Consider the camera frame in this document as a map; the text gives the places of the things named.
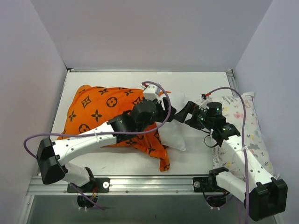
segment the white pillow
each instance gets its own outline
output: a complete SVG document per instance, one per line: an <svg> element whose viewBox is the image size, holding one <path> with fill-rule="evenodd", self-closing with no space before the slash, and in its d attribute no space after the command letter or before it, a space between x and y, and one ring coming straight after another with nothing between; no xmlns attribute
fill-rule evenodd
<svg viewBox="0 0 299 224"><path fill-rule="evenodd" d="M245 144L260 164L273 175L273 166L269 158L266 145L263 141L261 129L258 124L256 112L253 105L253 92L247 92L242 95L246 107L245 122ZM222 103L222 114L227 122L233 124L239 132L243 123L243 106L239 97L213 97L211 99ZM231 155L223 148L216 146L213 148L213 168L226 167L236 176L242 176Z"/></svg>
<svg viewBox="0 0 299 224"><path fill-rule="evenodd" d="M171 106L177 109L177 112L183 109L185 94L183 92L169 93ZM162 101L162 107L164 108L163 97L160 96ZM176 120L172 122L166 122L161 128L158 129L162 145L169 146L171 148L178 149L180 151L186 151L185 140L183 138L181 123Z"/></svg>

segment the floral pillow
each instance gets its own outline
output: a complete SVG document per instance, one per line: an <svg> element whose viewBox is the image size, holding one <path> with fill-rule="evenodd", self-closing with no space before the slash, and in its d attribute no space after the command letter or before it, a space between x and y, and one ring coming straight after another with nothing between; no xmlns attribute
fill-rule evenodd
<svg viewBox="0 0 299 224"><path fill-rule="evenodd" d="M256 112L253 106L252 92L244 93L242 98L246 107L245 122L245 144L262 166L273 175L272 163L266 145L262 139L261 129L258 124ZM239 97L211 97L213 101L222 103L222 114L227 118L227 122L234 124L241 132L243 122L243 107ZM231 156L221 147L213 148L213 168L226 167L232 174L242 177Z"/></svg>

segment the white wall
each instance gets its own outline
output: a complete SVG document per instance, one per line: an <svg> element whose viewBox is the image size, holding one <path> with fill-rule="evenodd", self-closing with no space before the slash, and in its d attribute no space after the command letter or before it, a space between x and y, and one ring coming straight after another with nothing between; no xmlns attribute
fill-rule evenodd
<svg viewBox="0 0 299 224"><path fill-rule="evenodd" d="M289 187L286 224L298 222L299 1L274 0L236 69L255 107L276 173Z"/></svg>
<svg viewBox="0 0 299 224"><path fill-rule="evenodd" d="M31 0L67 67L226 71L272 0Z"/></svg>
<svg viewBox="0 0 299 224"><path fill-rule="evenodd" d="M22 141L50 130L66 69L29 0L0 1L0 30L0 222L14 224L36 168Z"/></svg>

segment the orange fabric with black pattern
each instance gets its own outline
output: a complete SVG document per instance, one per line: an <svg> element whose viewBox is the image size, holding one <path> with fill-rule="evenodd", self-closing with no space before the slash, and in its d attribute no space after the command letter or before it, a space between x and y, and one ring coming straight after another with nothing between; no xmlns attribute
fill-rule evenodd
<svg viewBox="0 0 299 224"><path fill-rule="evenodd" d="M63 133L80 134L96 128L122 114L132 110L134 105L143 99L143 90L128 88L105 88L81 86L68 110ZM156 127L150 125L146 130ZM151 157L160 159L160 171L170 168L166 147L161 144L158 131L138 135L130 140L120 142L110 147L135 147Z"/></svg>

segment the white table surface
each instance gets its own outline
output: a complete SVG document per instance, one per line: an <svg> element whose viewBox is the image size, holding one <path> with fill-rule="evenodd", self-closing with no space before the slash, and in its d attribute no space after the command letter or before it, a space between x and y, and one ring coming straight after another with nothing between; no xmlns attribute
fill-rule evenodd
<svg viewBox="0 0 299 224"><path fill-rule="evenodd" d="M185 102L198 101L202 93L229 86L225 72L69 72L52 128L53 133L64 129L66 115L77 89L90 86L141 88L142 81L159 82L166 90L185 93ZM230 90L213 93L232 96ZM183 125L186 151L168 149L170 170L160 172L160 160L134 148L99 148L98 153L85 154L71 163L89 167L94 175L193 175L207 174L212 169L212 151L206 147L205 133Z"/></svg>

